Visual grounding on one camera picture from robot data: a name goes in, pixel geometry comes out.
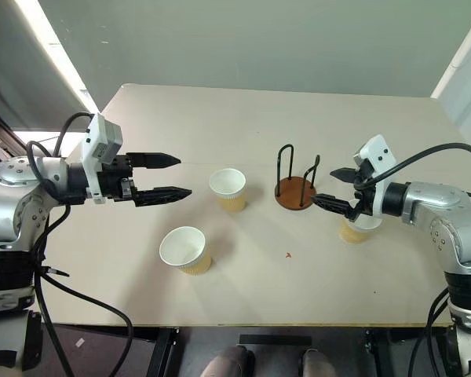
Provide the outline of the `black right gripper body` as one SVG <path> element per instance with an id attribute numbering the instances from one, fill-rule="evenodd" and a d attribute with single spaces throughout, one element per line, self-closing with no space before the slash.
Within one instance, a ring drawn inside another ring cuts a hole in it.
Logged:
<path id="1" fill-rule="evenodd" d="M 352 169 L 349 173 L 348 183 L 354 186 L 363 185 L 372 179 L 374 168 L 370 162 L 362 162 L 357 170 Z M 369 186 L 367 188 L 356 188 L 355 198 L 358 199 L 358 203 L 353 206 L 350 210 L 347 219 L 357 219 L 361 214 L 372 215 L 373 214 L 373 202 L 375 195 L 375 186 Z"/>

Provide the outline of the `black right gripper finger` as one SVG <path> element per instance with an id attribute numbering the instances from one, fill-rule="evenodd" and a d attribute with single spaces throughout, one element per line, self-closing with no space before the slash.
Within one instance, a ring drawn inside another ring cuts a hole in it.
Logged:
<path id="1" fill-rule="evenodd" d="M 341 214 L 344 217 L 354 217 L 356 215 L 356 210 L 349 201 L 337 199 L 335 196 L 316 194 L 311 196 L 310 200 L 316 206 L 335 214 Z"/>
<path id="2" fill-rule="evenodd" d="M 354 184 L 356 182 L 358 171 L 353 168 L 342 167 L 330 172 L 330 176 L 339 181 Z"/>

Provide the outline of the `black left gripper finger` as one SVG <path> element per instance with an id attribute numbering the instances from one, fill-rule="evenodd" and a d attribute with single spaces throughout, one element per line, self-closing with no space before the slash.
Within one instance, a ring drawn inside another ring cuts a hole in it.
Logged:
<path id="1" fill-rule="evenodd" d="M 177 157 L 161 152 L 128 152 L 127 156 L 135 168 L 164 169 L 181 163 Z"/>
<path id="2" fill-rule="evenodd" d="M 136 207 L 158 206 L 175 203 L 192 194 L 192 190 L 173 186 L 157 187 L 152 190 L 138 190 L 132 179 L 121 180 L 121 201 L 133 201 Z"/>

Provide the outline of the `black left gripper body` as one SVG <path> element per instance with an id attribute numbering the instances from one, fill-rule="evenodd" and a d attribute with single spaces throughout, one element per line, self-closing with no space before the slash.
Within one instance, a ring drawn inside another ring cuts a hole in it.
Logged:
<path id="1" fill-rule="evenodd" d="M 115 202 L 133 199 L 133 166 L 128 155 L 117 155 L 97 173 L 101 195 Z"/>

